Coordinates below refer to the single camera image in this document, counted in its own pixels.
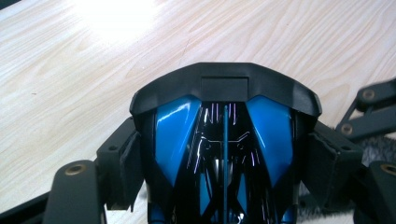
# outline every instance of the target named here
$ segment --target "screw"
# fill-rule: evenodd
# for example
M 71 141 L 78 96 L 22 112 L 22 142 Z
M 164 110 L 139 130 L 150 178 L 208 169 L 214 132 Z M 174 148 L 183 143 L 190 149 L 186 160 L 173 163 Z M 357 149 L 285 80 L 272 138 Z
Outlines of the screw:
M 373 90 L 365 90 L 363 92 L 363 99 L 365 100 L 373 100 L 375 97 L 375 92 Z
M 76 164 L 74 166 L 70 166 L 69 168 L 67 168 L 64 173 L 66 175 L 78 175 L 84 172 L 86 169 L 87 167 L 84 164 Z
M 381 164 L 381 169 L 390 175 L 396 175 L 396 166 L 390 164 Z
M 343 126 L 341 126 L 341 133 L 344 135 L 351 135 L 353 133 L 352 125 L 348 123 L 343 124 Z

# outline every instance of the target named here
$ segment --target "blue panel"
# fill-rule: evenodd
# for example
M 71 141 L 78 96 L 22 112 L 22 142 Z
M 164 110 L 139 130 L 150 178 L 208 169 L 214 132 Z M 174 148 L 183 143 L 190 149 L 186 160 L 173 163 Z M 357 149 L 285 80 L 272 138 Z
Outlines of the blue panel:
M 200 106 L 198 99 L 186 96 L 157 109 L 155 159 L 172 186 Z
M 148 223 L 164 223 L 165 216 L 163 215 L 163 210 L 157 204 L 153 204 L 148 207 Z
M 247 102 L 247 110 L 274 186 L 286 173 L 293 157 L 290 109 L 256 96 Z
M 210 201 L 208 188 L 206 187 L 205 174 L 201 174 L 199 200 L 200 200 L 200 212 L 202 215 L 206 210 L 207 205 L 209 204 Z
M 282 217 L 281 223 L 293 223 L 294 222 L 294 209 L 290 207 L 286 210 L 285 214 Z
M 247 186 L 245 182 L 245 175 L 241 175 L 241 182 L 239 183 L 238 202 L 244 209 L 245 214 L 248 212 Z

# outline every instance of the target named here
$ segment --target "black plastic shell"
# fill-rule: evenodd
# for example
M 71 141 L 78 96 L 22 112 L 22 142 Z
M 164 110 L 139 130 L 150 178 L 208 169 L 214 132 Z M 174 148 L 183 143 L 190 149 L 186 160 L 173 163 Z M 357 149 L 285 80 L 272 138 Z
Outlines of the black plastic shell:
M 138 91 L 130 111 L 139 115 L 186 95 L 212 102 L 246 102 L 262 95 L 313 117 L 321 114 L 317 95 L 306 86 L 254 63 L 195 63 L 180 68 Z

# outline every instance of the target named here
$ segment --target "wood grain surface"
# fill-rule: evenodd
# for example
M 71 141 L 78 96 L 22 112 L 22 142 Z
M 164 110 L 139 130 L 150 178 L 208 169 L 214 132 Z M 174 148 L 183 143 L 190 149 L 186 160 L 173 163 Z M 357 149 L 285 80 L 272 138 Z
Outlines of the wood grain surface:
M 94 160 L 134 93 L 188 64 L 274 69 L 312 89 L 335 126 L 359 88 L 394 77 L 396 2 L 23 0 L 0 10 L 0 53 L 1 213 Z M 109 223 L 145 223 L 138 198 Z

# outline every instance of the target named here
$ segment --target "glossy blue cover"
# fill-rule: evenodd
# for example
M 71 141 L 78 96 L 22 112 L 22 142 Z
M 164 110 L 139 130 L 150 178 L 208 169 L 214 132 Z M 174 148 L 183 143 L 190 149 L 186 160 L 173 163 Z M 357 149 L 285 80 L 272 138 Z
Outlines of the glossy blue cover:
M 256 96 L 247 102 L 247 111 L 274 186 L 286 173 L 293 158 L 290 109 L 266 97 Z
M 186 96 L 158 107 L 155 160 L 172 186 L 200 106 L 197 98 Z

